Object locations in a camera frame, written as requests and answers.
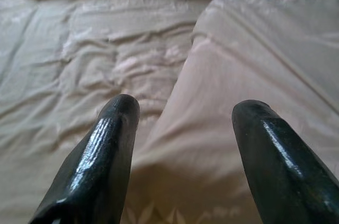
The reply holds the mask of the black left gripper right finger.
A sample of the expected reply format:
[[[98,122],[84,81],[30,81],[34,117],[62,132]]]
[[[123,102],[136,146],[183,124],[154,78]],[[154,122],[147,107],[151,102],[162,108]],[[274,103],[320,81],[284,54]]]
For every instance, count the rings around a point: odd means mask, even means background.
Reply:
[[[263,223],[338,223],[338,180],[284,119],[245,100],[231,120]]]

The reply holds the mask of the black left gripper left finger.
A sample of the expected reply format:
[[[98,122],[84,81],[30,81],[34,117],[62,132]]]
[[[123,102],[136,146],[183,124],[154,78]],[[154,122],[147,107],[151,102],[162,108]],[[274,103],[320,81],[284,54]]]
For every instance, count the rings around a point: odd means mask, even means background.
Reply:
[[[107,102],[65,158],[30,223],[119,223],[139,116],[130,95]]]

